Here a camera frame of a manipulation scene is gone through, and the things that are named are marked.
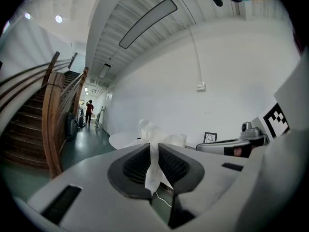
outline ceiling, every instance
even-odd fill
[[[91,20],[99,0],[25,0],[19,11],[85,55]],[[55,16],[63,18],[62,23]]]
[[[128,49],[119,47],[119,42],[128,30],[161,1],[163,0],[118,0],[112,9],[107,8],[107,0],[98,3],[99,16],[108,14],[108,17],[105,21],[101,19],[101,28],[98,25],[91,25],[90,28],[86,64],[89,67],[91,82],[108,87],[119,72],[138,56],[170,35],[199,22],[242,16],[246,20],[267,17],[290,23],[286,10],[278,0],[251,0],[242,3],[223,0],[223,7],[217,7],[212,0],[173,0],[178,7],[177,11],[146,30]],[[111,68],[103,79],[98,78],[105,63],[110,64]]]

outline curved wooden railing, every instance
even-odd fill
[[[69,111],[77,116],[79,97],[87,77],[88,68],[76,77],[63,91],[65,75],[52,72],[46,87],[43,112],[43,145],[51,178],[62,173],[60,152],[65,143],[64,124]]]
[[[19,76],[23,75],[23,74],[27,74],[30,71],[36,70],[38,69],[37,72],[35,72],[34,74],[31,74],[27,77],[25,77],[24,79],[18,81],[17,83],[9,86],[7,89],[5,89],[1,95],[0,95],[0,100],[2,100],[5,97],[8,97],[8,99],[0,106],[0,112],[14,99],[16,98],[21,92],[23,92],[25,89],[27,89],[29,86],[31,86],[32,84],[34,84],[35,82],[39,81],[40,79],[43,78],[42,81],[42,87],[44,87],[47,84],[47,80],[50,76],[50,73],[52,71],[59,71],[63,68],[70,68],[70,66],[72,65],[76,55],[74,55],[72,58],[70,59],[64,59],[64,60],[58,60],[60,53],[56,52],[55,55],[53,56],[51,62],[45,63],[45,64],[41,64],[29,69],[26,69],[24,71],[21,71],[15,75],[12,75],[10,77],[8,77],[7,79],[3,80],[0,82],[0,87],[2,87],[3,85],[7,84],[10,81],[13,81],[14,79],[18,78]],[[28,80],[31,80],[29,83],[25,84],[24,86],[22,85],[23,83],[27,82]]]

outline staircase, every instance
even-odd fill
[[[64,73],[64,90],[79,73]],[[46,86],[15,114],[0,138],[2,159],[33,168],[48,169],[42,140],[42,108]]]

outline gray floor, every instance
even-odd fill
[[[78,133],[72,142],[67,142],[61,155],[63,170],[77,164],[78,162],[115,150],[109,143],[108,135],[103,130],[96,130],[94,124],[86,125]],[[49,172],[17,166],[10,163],[1,163],[1,176],[13,196],[27,201],[38,189],[46,185]],[[159,187],[157,193],[160,198],[168,204],[172,203],[172,194]],[[168,223],[171,208],[160,200],[156,194],[153,196],[152,207],[159,216]]]

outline red shirt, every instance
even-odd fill
[[[91,112],[92,109],[93,109],[93,105],[92,105],[92,104],[87,104],[87,111],[86,111],[86,113],[87,113],[87,114],[92,113],[92,112]]]

